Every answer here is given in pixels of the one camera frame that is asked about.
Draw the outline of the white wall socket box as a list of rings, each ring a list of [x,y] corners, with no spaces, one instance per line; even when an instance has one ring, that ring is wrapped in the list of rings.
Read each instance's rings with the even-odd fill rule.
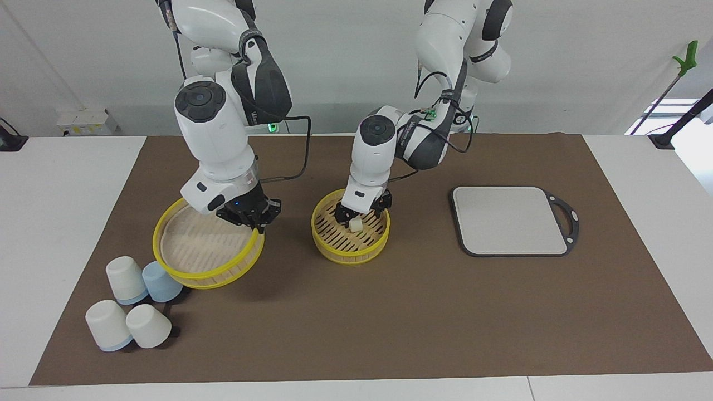
[[[56,127],[63,136],[115,135],[120,130],[107,109],[85,109],[74,113],[63,113],[57,119]]]

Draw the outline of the yellow bamboo steamer base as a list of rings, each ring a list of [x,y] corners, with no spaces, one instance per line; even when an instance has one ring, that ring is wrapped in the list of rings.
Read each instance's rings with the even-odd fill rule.
[[[342,266],[358,266],[371,261],[385,248],[390,235],[390,212],[385,210],[377,218],[364,225],[364,231],[352,233],[349,228],[337,223],[334,209],[344,194],[344,189],[335,190],[316,204],[311,214],[311,236],[314,244],[326,259]]]

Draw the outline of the brown table mat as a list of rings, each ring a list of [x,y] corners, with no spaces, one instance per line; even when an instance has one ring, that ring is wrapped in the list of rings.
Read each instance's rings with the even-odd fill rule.
[[[351,142],[317,137],[306,175],[268,186],[284,206],[262,256],[173,307],[178,339],[105,353],[85,321],[110,296],[105,266],[154,259],[154,226],[197,166],[179,137],[147,139],[31,385],[713,371],[580,135],[480,135],[470,153],[396,183],[385,249],[356,267],[319,254],[310,227],[345,185]],[[468,256],[449,208],[461,185],[547,190],[578,214],[578,243],[563,257]]]

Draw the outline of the black table clamp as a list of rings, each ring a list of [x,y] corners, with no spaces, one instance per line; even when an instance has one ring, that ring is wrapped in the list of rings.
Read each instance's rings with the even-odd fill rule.
[[[0,117],[0,152],[18,152],[28,139],[28,135],[20,134],[10,122]]]

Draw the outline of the yellow steamer tier with cloth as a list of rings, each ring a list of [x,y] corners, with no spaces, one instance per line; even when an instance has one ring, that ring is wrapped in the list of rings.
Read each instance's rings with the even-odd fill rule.
[[[229,285],[259,260],[265,234],[203,215],[179,198],[157,221],[154,257],[177,282],[198,290]]]

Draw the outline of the white plastic cup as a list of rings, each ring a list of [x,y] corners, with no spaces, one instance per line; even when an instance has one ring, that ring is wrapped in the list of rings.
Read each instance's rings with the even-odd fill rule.
[[[156,348],[170,336],[170,320],[152,305],[138,305],[130,310],[125,323],[133,340],[143,349]]]
[[[85,320],[97,347],[116,352],[133,341],[125,322],[126,312],[114,300],[100,300],[86,311]]]
[[[134,305],[149,295],[143,271],[130,256],[120,256],[110,261],[105,266],[105,274],[115,300],[120,305]]]

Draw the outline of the light blue plastic cup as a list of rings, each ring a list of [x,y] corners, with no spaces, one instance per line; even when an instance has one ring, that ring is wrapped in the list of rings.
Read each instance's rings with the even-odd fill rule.
[[[158,261],[150,262],[144,267],[142,270],[142,278],[153,302],[171,302],[175,300],[183,290],[183,285],[176,281]]]

